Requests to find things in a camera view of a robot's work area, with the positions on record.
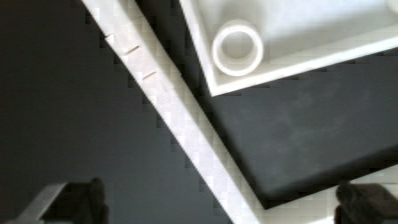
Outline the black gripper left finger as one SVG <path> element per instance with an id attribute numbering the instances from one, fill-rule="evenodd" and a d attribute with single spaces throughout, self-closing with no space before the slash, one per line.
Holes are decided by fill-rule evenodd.
<path id="1" fill-rule="evenodd" d="M 108 224 L 103 181 L 94 178 L 89 182 L 48 185 L 16 224 Z"/>

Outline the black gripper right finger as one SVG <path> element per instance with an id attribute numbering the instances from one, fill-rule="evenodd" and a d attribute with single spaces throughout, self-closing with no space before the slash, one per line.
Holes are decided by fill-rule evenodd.
<path id="1" fill-rule="evenodd" d="M 398 198 L 380 184 L 341 183 L 336 198 L 334 224 L 398 224 Z"/>

